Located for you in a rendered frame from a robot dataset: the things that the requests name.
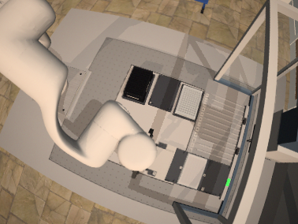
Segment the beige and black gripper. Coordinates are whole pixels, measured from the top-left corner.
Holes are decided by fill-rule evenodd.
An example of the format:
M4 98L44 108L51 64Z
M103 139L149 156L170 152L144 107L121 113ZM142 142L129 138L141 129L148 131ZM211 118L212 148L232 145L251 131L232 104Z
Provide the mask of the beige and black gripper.
M153 132L154 132L153 129L150 129L149 132L148 132L148 133L150 133L150 137L151 137L151 138L153 137L153 135L152 135ZM143 170L139 170L139 171L143 171ZM136 174L139 174L139 171L135 171L135 170L133 170L133 171L132 171L132 176L131 176L131 178L134 178L134 179L135 179L135 178L136 178Z

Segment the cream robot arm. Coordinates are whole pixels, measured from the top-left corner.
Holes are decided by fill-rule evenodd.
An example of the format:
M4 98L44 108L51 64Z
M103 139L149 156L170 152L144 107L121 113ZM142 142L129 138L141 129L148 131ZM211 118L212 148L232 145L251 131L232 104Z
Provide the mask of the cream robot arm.
M177 148L157 147L117 101L106 101L77 140L63 131L58 104L68 85L68 67L48 50L47 30L55 19L47 0L0 0L0 73L39 104L50 137L73 158L100 167L117 148L124 167L148 168L165 180Z

